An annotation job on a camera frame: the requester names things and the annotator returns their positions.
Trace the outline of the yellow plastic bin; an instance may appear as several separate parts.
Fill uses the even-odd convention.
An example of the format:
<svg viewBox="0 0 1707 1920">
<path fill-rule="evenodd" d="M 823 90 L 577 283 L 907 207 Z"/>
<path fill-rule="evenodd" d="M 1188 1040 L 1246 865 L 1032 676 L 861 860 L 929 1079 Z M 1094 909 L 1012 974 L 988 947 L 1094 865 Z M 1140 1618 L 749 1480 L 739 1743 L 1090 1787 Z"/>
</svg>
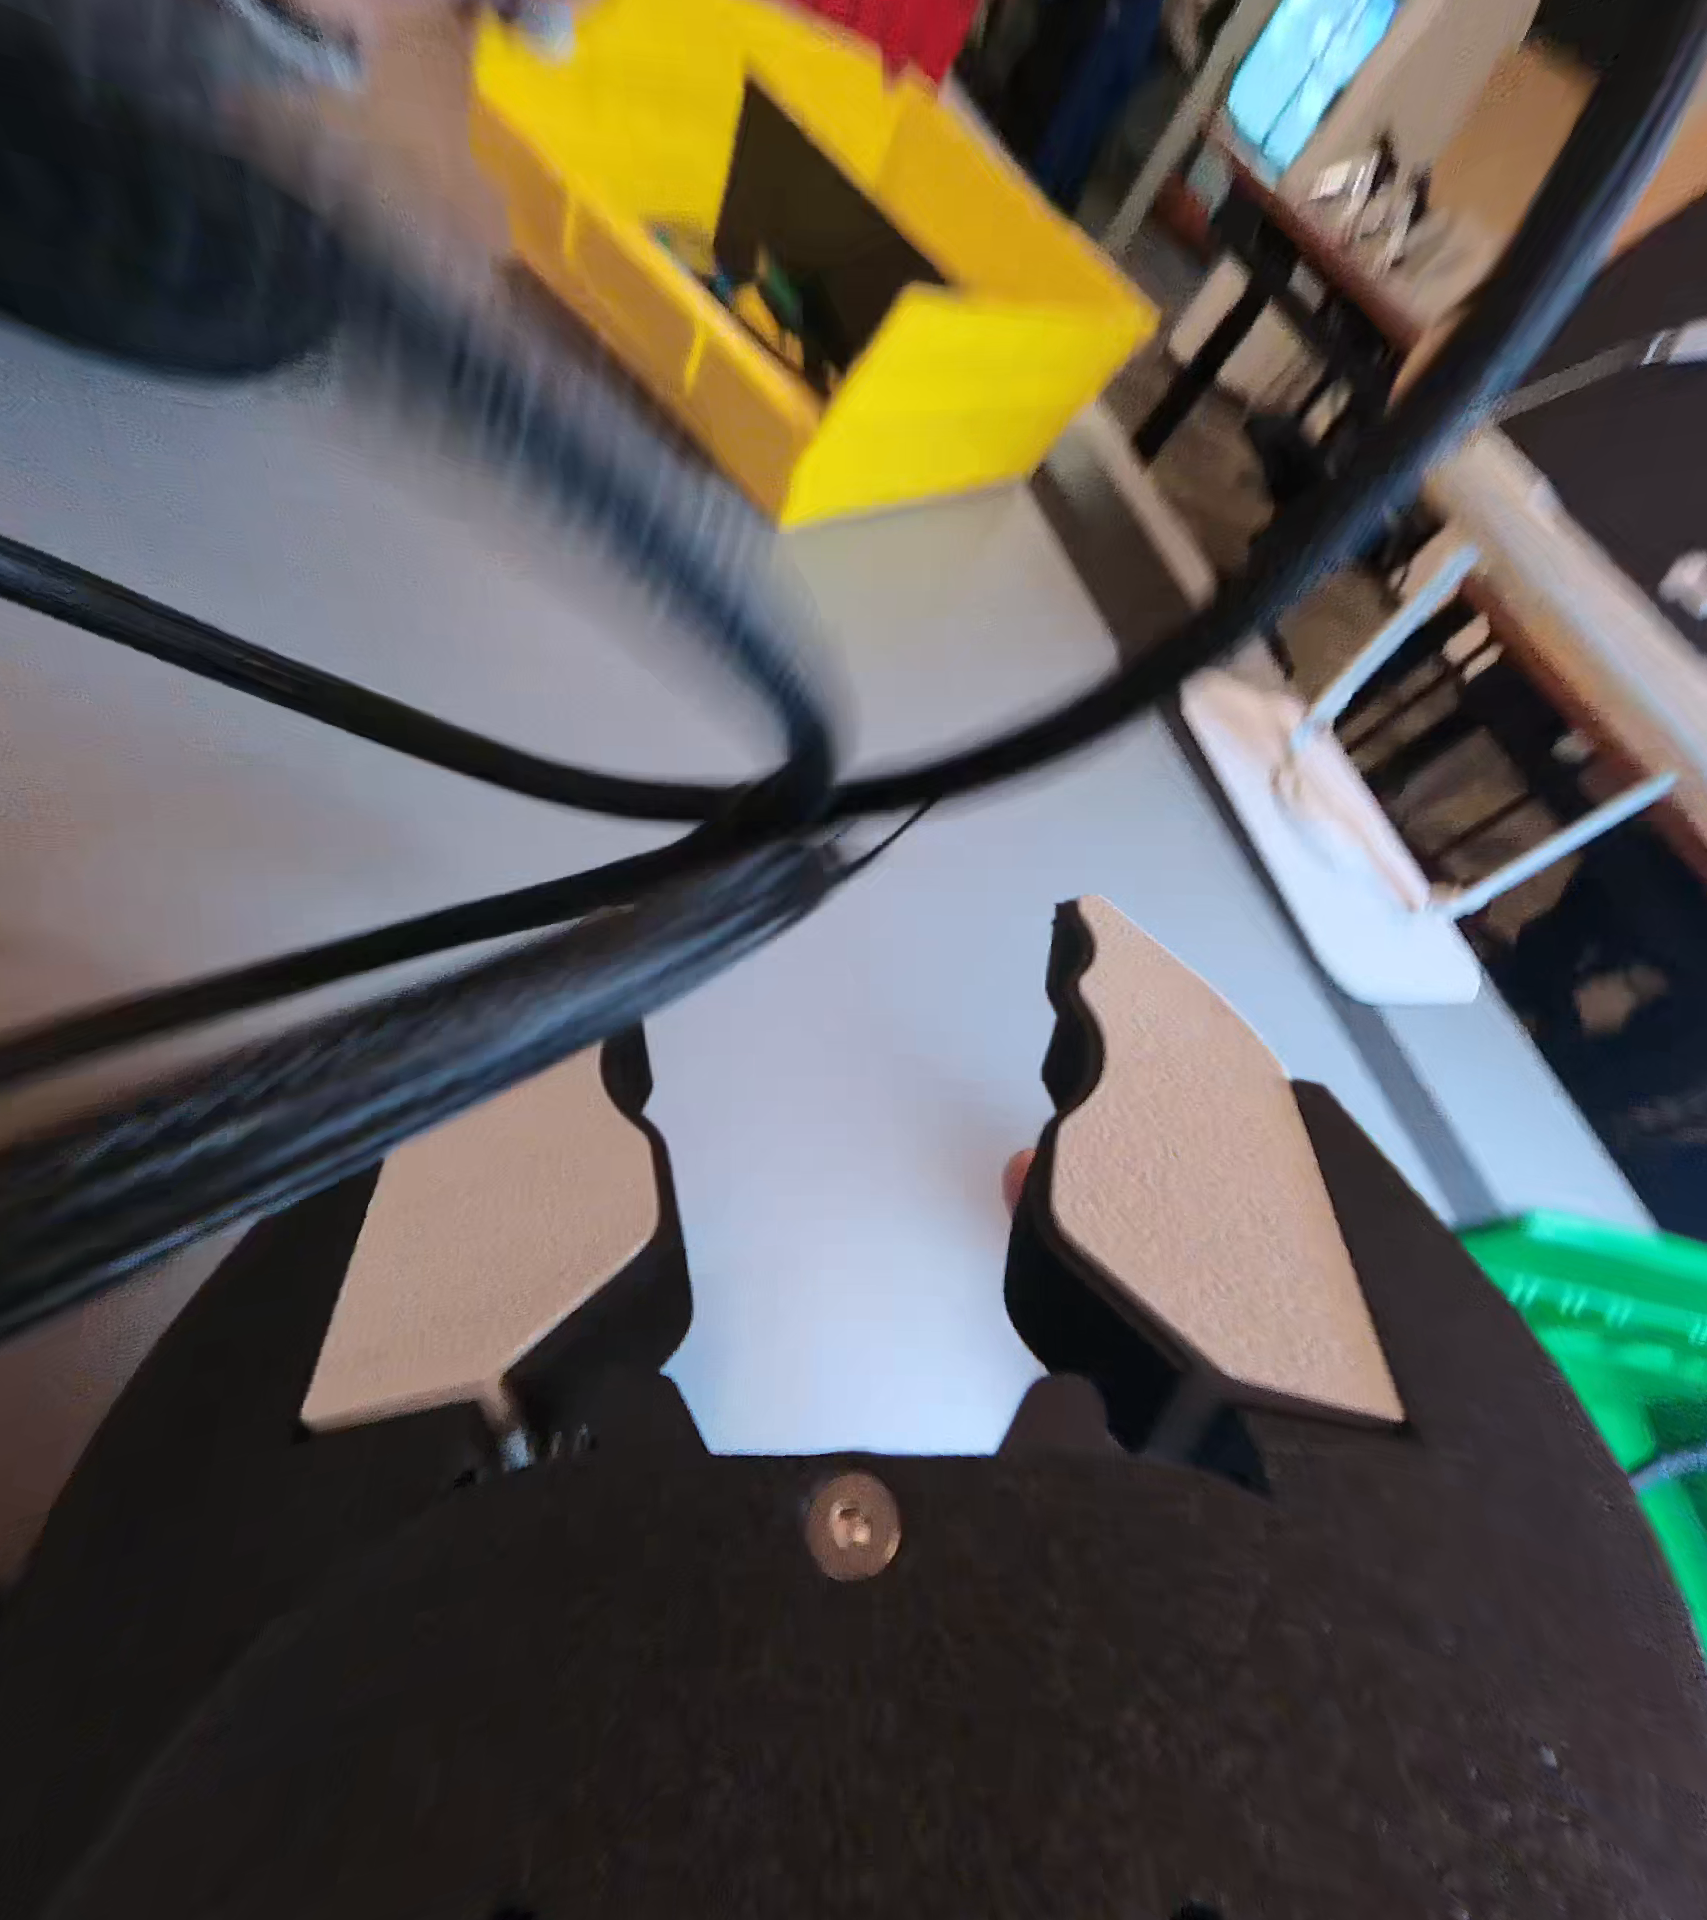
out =
<svg viewBox="0 0 1707 1920">
<path fill-rule="evenodd" d="M 829 394 L 665 243 L 721 240 L 757 104 L 933 270 Z M 783 5 L 587 5 L 561 46 L 489 17 L 471 142 L 517 261 L 781 529 L 1022 480 L 1156 324 L 925 76 Z"/>
</svg>

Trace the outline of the red plastic bin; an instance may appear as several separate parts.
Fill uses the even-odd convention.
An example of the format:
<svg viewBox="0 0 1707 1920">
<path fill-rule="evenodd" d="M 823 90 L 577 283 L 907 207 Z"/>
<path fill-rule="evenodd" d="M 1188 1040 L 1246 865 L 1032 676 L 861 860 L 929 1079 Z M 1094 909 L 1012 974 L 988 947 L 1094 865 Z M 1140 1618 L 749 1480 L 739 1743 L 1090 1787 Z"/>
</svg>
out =
<svg viewBox="0 0 1707 1920">
<path fill-rule="evenodd" d="M 879 51 L 889 73 L 945 80 L 972 33 L 978 3 L 795 3 L 843 35 Z"/>
</svg>

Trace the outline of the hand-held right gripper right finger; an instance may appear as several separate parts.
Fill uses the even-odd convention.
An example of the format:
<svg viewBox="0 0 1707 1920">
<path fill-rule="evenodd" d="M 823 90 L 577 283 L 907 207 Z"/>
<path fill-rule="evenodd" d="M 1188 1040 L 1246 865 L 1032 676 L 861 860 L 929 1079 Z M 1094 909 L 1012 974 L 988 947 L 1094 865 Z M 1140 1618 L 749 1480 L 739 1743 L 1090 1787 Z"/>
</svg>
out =
<svg viewBox="0 0 1707 1920">
<path fill-rule="evenodd" d="M 1216 1405 L 1398 1429 L 1392 1382 L 1292 1082 L 1240 1013 L 1108 900 L 1056 907 L 1050 1100 L 1014 1221 L 1066 1324 L 1052 1373 L 1142 1352 Z"/>
</svg>

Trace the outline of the black textured wrist rest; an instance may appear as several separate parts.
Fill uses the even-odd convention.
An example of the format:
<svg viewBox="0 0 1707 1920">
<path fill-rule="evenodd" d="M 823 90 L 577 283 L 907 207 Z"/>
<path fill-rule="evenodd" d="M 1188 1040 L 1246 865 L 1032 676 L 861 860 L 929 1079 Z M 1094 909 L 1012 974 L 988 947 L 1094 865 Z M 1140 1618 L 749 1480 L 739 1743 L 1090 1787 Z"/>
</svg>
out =
<svg viewBox="0 0 1707 1920">
<path fill-rule="evenodd" d="M 337 237 L 165 86 L 153 39 L 0 5 L 0 321 L 137 373 L 277 373 L 337 330 Z"/>
</svg>

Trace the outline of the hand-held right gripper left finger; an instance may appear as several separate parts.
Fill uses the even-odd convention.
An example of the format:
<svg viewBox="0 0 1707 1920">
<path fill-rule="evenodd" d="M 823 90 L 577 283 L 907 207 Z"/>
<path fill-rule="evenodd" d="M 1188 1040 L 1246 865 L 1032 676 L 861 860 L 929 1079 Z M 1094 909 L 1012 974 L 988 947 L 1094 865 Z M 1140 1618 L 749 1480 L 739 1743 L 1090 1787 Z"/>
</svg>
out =
<svg viewBox="0 0 1707 1920">
<path fill-rule="evenodd" d="M 641 1026 L 385 1158 L 301 1403 L 315 1434 L 479 1417 L 499 1463 L 583 1450 L 587 1391 L 691 1327 Z"/>
</svg>

